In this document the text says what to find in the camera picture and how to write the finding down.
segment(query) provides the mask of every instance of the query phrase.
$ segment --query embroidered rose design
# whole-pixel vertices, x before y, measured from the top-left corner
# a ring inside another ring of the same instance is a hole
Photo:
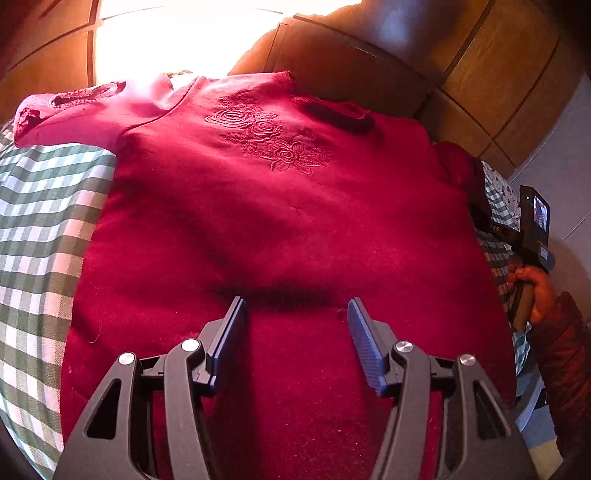
[[[295,140],[300,135],[297,134],[290,142],[274,138],[265,143],[264,151],[257,151],[256,154],[272,161],[272,172],[276,173],[292,167],[305,175],[311,175],[312,167],[325,167],[329,158],[322,150],[308,151],[303,142]]]
[[[307,141],[314,141],[314,134],[304,128],[289,140],[279,138],[283,125],[272,122],[276,113],[265,113],[255,105],[248,90],[237,92],[231,97],[220,99],[223,109],[206,117],[206,122],[226,128],[240,129],[241,132],[222,134],[231,143],[240,144],[245,155],[257,155],[271,160],[271,171],[276,173],[294,168],[305,174],[312,174],[312,167],[325,167],[331,153]]]
[[[250,132],[255,142],[264,142],[281,135],[281,128],[281,125],[269,120],[257,120],[250,126]]]
[[[211,124],[219,124],[228,128],[244,128],[254,122],[254,115],[246,110],[220,110],[208,116],[205,121]]]

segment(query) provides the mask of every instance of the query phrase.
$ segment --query clamp jaw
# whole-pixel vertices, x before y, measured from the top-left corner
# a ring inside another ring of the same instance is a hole
[[[57,465],[54,480],[153,480],[150,395],[164,390],[175,480],[219,480],[201,397],[228,376],[246,319],[236,297],[223,319],[165,355],[123,353],[90,398]],[[420,480],[431,391],[444,398],[437,480],[534,480],[527,447],[474,356],[427,355],[349,302],[348,325],[368,384],[397,396],[370,480]]]
[[[437,480],[534,480],[534,465],[496,388],[469,354],[455,361],[427,355],[372,320],[361,300],[349,302],[349,330],[370,387],[396,394],[370,480],[419,480],[429,396],[444,398]]]
[[[122,353],[78,419],[54,480],[155,478],[149,399],[158,390],[175,480],[217,479],[200,397],[220,390],[245,320],[246,304],[235,297],[223,319],[165,355],[138,360]]]

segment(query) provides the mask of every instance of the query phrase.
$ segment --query bright light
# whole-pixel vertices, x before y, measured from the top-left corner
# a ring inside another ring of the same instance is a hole
[[[283,18],[326,15],[350,0],[103,0],[96,32],[97,83],[191,70],[220,78]],[[144,8],[121,15],[130,9]]]

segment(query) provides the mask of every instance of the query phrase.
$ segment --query bed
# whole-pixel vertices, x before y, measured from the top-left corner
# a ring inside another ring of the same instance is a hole
[[[45,479],[63,450],[60,373],[74,291],[116,158],[80,144],[18,149],[0,131],[0,420]],[[518,227],[515,193],[487,164],[493,220]],[[508,247],[477,232],[507,311]],[[514,332],[519,373],[529,346]]]

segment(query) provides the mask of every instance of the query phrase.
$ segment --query metal rivet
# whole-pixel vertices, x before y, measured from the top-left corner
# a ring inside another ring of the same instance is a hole
[[[462,365],[471,367],[476,363],[476,357],[474,357],[474,355],[470,355],[469,353],[464,353],[462,356],[460,356],[460,362],[462,362]]]
[[[135,355],[131,352],[125,352],[119,355],[119,363],[121,365],[129,365],[135,360]]]
[[[413,345],[411,342],[407,342],[406,340],[400,340],[396,344],[396,350],[402,353],[409,353],[413,351]]]
[[[188,338],[183,342],[181,348],[185,350],[185,352],[194,352],[199,348],[199,340],[195,340],[194,338]]]

